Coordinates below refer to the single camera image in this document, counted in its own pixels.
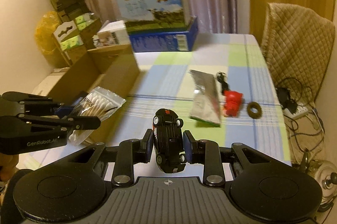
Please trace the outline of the black toy car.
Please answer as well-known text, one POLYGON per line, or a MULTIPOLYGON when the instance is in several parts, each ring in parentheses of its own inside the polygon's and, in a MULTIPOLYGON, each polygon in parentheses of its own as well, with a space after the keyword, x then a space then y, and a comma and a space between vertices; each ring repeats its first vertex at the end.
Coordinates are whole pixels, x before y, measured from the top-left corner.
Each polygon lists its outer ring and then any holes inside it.
POLYGON ((164 173, 179 173, 185 169, 182 127, 183 120, 173 110, 161 108, 153 117, 156 164, 164 173))

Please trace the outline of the cotton swab bag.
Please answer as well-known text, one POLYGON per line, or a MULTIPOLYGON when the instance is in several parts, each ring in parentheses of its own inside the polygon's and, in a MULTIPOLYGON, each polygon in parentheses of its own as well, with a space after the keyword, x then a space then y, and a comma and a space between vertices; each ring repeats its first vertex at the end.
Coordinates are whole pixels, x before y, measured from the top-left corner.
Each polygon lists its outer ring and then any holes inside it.
POLYGON ((91 90, 72 110, 71 115, 97 117, 100 120, 98 129, 75 129, 69 136, 73 145, 84 142, 106 142, 109 135, 109 118, 124 105, 126 99, 103 87, 91 90))

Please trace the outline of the silver foil pouch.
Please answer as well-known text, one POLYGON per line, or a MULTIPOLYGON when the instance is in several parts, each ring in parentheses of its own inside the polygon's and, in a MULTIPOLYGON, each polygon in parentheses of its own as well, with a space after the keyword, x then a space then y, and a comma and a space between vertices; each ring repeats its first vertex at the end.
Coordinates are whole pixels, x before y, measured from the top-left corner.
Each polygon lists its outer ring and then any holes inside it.
POLYGON ((217 84, 213 74, 190 70, 194 81, 193 106, 190 118, 215 127, 221 126, 221 110, 217 84))

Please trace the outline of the red toy figure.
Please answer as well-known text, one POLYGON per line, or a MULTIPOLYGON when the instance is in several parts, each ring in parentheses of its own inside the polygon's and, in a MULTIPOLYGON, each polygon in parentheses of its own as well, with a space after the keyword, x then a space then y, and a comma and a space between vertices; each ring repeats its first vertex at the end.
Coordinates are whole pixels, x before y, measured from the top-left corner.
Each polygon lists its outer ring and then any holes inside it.
POLYGON ((236 117, 242 104, 243 94, 236 91, 226 90, 224 92, 225 103, 223 115, 236 117))

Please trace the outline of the checked bed sheet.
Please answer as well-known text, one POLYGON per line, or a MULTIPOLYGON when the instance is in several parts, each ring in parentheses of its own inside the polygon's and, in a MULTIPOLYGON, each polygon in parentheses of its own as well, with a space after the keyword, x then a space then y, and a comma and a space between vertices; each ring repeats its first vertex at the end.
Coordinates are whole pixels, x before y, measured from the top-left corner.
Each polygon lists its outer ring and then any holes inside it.
POLYGON ((282 108, 254 36, 199 34, 191 52, 136 53, 140 73, 106 130, 106 144, 140 138, 160 108, 196 139, 241 142, 286 164, 282 108))

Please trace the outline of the open brown cardboard box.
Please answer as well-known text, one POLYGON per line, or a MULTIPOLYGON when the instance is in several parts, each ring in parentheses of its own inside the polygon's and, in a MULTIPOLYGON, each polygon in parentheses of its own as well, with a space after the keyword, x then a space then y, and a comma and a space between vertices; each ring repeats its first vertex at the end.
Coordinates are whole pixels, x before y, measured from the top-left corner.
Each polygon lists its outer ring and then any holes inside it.
POLYGON ((100 86, 126 98, 140 73, 131 45, 89 50, 60 79, 55 74, 36 87, 35 92, 71 105, 83 92, 100 86))

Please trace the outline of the yellow plastic bag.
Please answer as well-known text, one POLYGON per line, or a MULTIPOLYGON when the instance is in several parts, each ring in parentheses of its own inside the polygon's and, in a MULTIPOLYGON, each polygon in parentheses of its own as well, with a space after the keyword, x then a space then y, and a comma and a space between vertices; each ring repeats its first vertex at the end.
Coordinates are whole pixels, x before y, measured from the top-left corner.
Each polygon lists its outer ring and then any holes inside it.
POLYGON ((58 14, 49 11, 42 16, 35 28, 34 38, 39 51, 54 69, 61 69, 67 66, 58 47, 58 41, 54 36, 56 28, 60 25, 58 14))

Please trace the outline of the cardboard box with tissue packs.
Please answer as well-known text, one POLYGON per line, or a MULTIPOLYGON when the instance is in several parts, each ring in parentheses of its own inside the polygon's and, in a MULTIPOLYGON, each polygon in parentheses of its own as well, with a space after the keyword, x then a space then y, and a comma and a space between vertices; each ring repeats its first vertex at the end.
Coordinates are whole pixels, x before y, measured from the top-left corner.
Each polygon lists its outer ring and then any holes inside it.
POLYGON ((59 25, 53 33, 60 52, 71 65, 76 63, 88 50, 94 49, 94 36, 102 23, 94 13, 84 13, 74 20, 59 25))

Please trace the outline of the white appliance box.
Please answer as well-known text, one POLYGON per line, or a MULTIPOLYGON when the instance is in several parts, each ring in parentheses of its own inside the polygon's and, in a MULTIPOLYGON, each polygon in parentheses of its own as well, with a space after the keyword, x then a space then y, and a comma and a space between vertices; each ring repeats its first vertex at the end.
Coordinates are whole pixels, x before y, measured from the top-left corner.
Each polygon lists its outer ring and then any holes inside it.
POLYGON ((106 21, 96 35, 93 36, 93 43, 96 48, 129 45, 130 38, 124 21, 106 21))

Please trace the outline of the black folding cart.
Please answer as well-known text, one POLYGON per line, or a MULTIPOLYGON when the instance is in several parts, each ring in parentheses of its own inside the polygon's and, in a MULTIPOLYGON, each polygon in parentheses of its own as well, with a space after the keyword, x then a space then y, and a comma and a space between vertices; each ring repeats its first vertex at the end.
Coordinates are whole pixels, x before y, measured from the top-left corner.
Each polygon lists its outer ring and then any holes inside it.
POLYGON ((90 13, 85 0, 50 0, 50 2, 62 23, 72 21, 84 13, 90 13))

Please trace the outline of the flat dark blue box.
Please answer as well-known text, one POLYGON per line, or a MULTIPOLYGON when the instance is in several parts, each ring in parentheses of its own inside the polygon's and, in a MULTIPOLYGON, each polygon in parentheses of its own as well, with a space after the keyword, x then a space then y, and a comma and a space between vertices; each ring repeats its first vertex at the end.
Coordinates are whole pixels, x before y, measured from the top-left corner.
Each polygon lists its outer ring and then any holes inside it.
POLYGON ((130 42, 135 53, 192 51, 199 33, 197 16, 191 17, 187 29, 178 31, 130 34, 130 42))

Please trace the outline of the white power strip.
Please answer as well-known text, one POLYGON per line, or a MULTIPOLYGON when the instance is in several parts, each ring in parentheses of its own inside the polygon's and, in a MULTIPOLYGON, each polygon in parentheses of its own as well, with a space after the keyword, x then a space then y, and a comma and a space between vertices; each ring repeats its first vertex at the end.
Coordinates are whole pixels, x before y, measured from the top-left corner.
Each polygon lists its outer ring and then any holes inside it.
POLYGON ((309 113, 309 110, 306 106, 297 106, 297 109, 294 114, 292 114, 288 108, 283 110, 283 114, 294 120, 300 119, 306 116, 309 113))

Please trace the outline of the metal pot with lid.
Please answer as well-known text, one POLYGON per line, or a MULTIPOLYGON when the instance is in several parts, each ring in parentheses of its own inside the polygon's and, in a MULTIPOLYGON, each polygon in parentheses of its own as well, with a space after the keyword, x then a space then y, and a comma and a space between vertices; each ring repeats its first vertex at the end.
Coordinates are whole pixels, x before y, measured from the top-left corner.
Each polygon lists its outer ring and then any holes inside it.
POLYGON ((322 201, 318 212, 323 213, 331 209, 336 199, 336 166, 327 160, 311 160, 308 149, 304 151, 297 169, 314 178, 322 189, 322 201))

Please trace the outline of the blue milk carton box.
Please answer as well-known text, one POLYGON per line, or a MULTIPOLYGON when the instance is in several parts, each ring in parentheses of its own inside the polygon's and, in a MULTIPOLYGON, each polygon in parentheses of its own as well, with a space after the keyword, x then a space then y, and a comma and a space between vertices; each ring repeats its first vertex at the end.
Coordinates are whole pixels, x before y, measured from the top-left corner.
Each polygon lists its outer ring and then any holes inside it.
POLYGON ((184 29, 191 21, 189 0, 116 0, 129 33, 184 29))

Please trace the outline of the quilted beige chair cover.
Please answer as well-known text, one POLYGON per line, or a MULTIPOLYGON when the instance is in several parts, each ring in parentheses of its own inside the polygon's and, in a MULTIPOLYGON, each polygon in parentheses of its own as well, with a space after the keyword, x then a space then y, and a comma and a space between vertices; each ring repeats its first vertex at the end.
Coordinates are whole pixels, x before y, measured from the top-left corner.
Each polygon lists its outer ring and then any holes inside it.
POLYGON ((310 8, 267 4, 261 51, 276 88, 290 89, 295 100, 319 94, 335 41, 335 25, 310 8))

